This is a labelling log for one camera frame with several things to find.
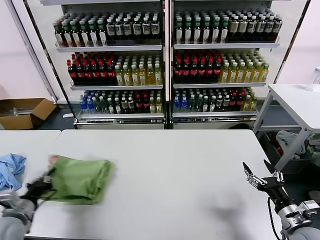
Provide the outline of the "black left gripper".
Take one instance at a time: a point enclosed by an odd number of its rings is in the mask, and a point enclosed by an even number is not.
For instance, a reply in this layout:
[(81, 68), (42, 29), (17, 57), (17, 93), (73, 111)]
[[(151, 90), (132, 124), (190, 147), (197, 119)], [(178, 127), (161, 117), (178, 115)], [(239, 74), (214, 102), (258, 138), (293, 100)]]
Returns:
[(38, 200), (44, 193), (51, 191), (52, 181), (50, 176), (43, 176), (26, 185), (26, 199)]

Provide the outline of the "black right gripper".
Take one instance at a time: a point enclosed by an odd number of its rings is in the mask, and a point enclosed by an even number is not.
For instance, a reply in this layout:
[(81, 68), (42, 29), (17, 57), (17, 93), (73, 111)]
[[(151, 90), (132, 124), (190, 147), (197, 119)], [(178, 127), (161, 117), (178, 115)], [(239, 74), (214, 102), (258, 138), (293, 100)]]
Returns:
[(293, 205), (294, 200), (288, 196), (283, 188), (283, 173), (281, 171), (277, 171), (267, 160), (264, 159), (263, 162), (272, 176), (263, 177), (260, 179), (251, 171), (249, 166), (243, 162), (242, 165), (244, 168), (244, 173), (246, 174), (246, 180), (253, 187), (257, 187), (259, 191), (265, 192), (274, 203), (275, 211), (279, 212), (281, 209)]

